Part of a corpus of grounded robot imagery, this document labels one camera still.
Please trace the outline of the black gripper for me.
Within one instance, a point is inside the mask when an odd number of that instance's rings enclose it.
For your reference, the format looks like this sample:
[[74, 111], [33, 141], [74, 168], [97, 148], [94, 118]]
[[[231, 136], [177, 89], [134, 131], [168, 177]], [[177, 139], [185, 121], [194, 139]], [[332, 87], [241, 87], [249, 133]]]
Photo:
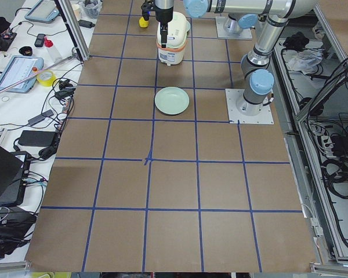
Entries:
[[166, 48], [168, 37], [168, 23], [173, 19], [173, 8], [155, 10], [155, 18], [160, 23], [161, 47]]

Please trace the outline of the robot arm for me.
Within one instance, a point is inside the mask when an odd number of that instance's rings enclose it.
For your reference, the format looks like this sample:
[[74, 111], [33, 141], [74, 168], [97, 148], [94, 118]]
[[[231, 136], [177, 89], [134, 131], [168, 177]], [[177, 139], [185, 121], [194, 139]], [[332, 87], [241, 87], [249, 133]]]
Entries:
[[270, 57], [288, 19], [269, 14], [253, 49], [241, 60], [245, 90], [236, 101], [237, 109], [246, 116], [259, 114], [264, 99], [271, 93], [274, 76], [268, 71]]
[[311, 11], [317, 1], [184, 1], [187, 14], [200, 18], [211, 13], [267, 14], [267, 23], [258, 38], [255, 49], [268, 53], [275, 46], [284, 24], [291, 18], [297, 18]]

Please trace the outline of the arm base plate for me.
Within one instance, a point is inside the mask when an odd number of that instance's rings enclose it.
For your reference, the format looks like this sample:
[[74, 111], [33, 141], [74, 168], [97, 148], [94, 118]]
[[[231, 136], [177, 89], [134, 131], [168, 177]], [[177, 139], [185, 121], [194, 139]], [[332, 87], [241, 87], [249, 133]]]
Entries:
[[252, 25], [240, 23], [229, 17], [216, 17], [217, 37], [219, 39], [251, 40]]
[[244, 99], [244, 89], [226, 89], [229, 122], [232, 124], [273, 125], [268, 95], [261, 104], [250, 104]]

